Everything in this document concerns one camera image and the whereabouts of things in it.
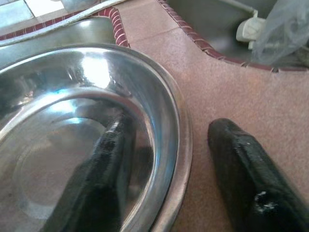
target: tiled countertop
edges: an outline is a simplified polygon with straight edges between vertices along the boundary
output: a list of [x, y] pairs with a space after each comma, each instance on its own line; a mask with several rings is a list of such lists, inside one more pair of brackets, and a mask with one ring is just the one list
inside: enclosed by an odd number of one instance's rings
[[115, 7], [131, 48], [171, 73], [191, 113], [192, 169], [172, 231], [231, 231], [207, 146], [208, 124], [219, 117], [253, 134], [309, 201], [309, 73], [271, 73], [216, 60], [157, 0], [129, 0]]

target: red tile edging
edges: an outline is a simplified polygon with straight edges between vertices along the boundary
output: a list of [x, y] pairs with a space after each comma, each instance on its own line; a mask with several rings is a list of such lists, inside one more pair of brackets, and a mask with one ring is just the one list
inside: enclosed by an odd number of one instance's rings
[[216, 51], [206, 40], [204, 40], [198, 33], [196, 33], [192, 27], [185, 22], [181, 16], [179, 16], [173, 8], [169, 6], [166, 0], [157, 0], [161, 6], [167, 11], [167, 13], [174, 19], [174, 21], [179, 25], [179, 27], [184, 31], [184, 33], [208, 56], [211, 56], [215, 59], [223, 60], [226, 63], [232, 63], [239, 65], [241, 67], [254, 67], [257, 69], [262, 69], [277, 73], [279, 71], [283, 72], [309, 72], [308, 68], [305, 67], [293, 67], [293, 68], [275, 68], [267, 65], [262, 65], [258, 63], [246, 62], [244, 60], [239, 60], [237, 58], [226, 57], [220, 52]]
[[[28, 27], [28, 28], [24, 28], [22, 30], [18, 30], [6, 35], [2, 35], [0, 36], [0, 40], [6, 40], [6, 39], [11, 39], [11, 38], [15, 38], [17, 36], [21, 36], [21, 35], [25, 35], [28, 33], [31, 33], [33, 31], [45, 28], [47, 26], [53, 25], [55, 23], [58, 23], [64, 19], [70, 18], [78, 13], [80, 13], [81, 11], [77, 11], [71, 14], [67, 14], [64, 15], [62, 17], [58, 17], [52, 20], [48, 20], [46, 22], [43, 23], [39, 23], [37, 25], [34, 25], [32, 27]], [[123, 47], [130, 47], [127, 38], [126, 38], [126, 33], [121, 21], [121, 17], [119, 14], [118, 9], [114, 8], [114, 7], [109, 7], [106, 9], [103, 9], [99, 12], [94, 13], [92, 16], [105, 16], [105, 17], [109, 17], [112, 21], [112, 27], [113, 27], [113, 33], [114, 33], [114, 38], [116, 40], [116, 44], [119, 46], [123, 46]]]

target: stainless steel bowl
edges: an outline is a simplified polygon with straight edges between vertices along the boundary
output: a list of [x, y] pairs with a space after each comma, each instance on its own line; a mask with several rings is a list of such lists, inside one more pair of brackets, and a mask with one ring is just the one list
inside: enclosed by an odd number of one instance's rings
[[138, 124], [122, 231], [168, 230], [192, 159], [180, 91], [157, 63], [115, 45], [71, 46], [0, 71], [0, 228], [37, 231], [73, 169], [119, 111]]

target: plastic bag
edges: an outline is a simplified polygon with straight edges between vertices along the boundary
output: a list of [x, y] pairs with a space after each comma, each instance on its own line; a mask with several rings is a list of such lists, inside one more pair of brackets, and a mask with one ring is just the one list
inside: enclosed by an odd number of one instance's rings
[[309, 39], [309, 0], [278, 0], [253, 45], [252, 61], [272, 64], [306, 45]]

